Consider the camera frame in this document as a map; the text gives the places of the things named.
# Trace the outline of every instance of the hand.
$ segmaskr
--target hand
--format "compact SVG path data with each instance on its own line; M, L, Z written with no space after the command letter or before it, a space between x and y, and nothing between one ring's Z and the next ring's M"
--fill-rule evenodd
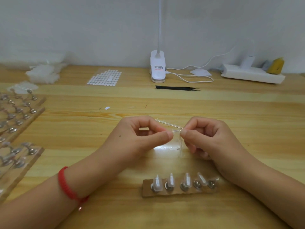
M212 159L219 172L237 185L240 175L256 160L223 121L192 117L181 137L192 154Z
M172 138L173 132L150 116L128 117L117 124L99 150L123 170L147 151L166 144Z

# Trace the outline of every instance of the table surface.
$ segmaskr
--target table surface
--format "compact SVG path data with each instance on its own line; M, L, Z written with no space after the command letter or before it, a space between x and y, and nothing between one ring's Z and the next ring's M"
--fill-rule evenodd
M256 158L305 183L304 76L289 74L281 85L274 85L213 73L213 83L191 84L201 91L187 92L156 90L148 69L104 67L122 72L117 85L86 85L99 68L68 66L55 85L40 85L35 91L47 97L46 111L13 144L30 141L45 152L8 200L91 154L120 119L137 115L179 126L192 116L223 120ZM0 90L26 79L24 71L2 70ZM162 85L190 86L174 75ZM215 194L141 197L144 179L198 171L216 172L211 162L162 157L152 151L99 188L83 210L73 212L59 228L288 228L254 197L221 177Z

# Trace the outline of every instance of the person's right hand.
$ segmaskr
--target person's right hand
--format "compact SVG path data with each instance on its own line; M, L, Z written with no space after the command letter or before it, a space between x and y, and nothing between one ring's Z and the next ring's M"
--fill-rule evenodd
M212 159L223 177L237 185L245 169L257 161L223 121L192 117L181 137L192 154Z

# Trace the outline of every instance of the red thread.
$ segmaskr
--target red thread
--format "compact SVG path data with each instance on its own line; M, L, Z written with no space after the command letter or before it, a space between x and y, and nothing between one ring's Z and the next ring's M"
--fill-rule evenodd
M77 196L77 194L73 190L71 190L71 188L68 186L68 184L66 182L66 178L65 178L65 173L64 173L66 168L68 168L68 167L65 166L58 172L58 182L59 182L60 188L70 199L77 200L77 201L79 201L80 204L86 202L89 199L89 196L87 196L85 198L79 198Z

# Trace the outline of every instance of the wall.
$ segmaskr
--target wall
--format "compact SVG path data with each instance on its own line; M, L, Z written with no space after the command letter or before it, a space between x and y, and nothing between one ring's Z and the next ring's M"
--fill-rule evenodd
M305 72L305 0L163 0L167 67L237 64L252 38L255 65L283 56ZM158 37L158 0L1 0L0 54L69 52L73 64L148 67Z

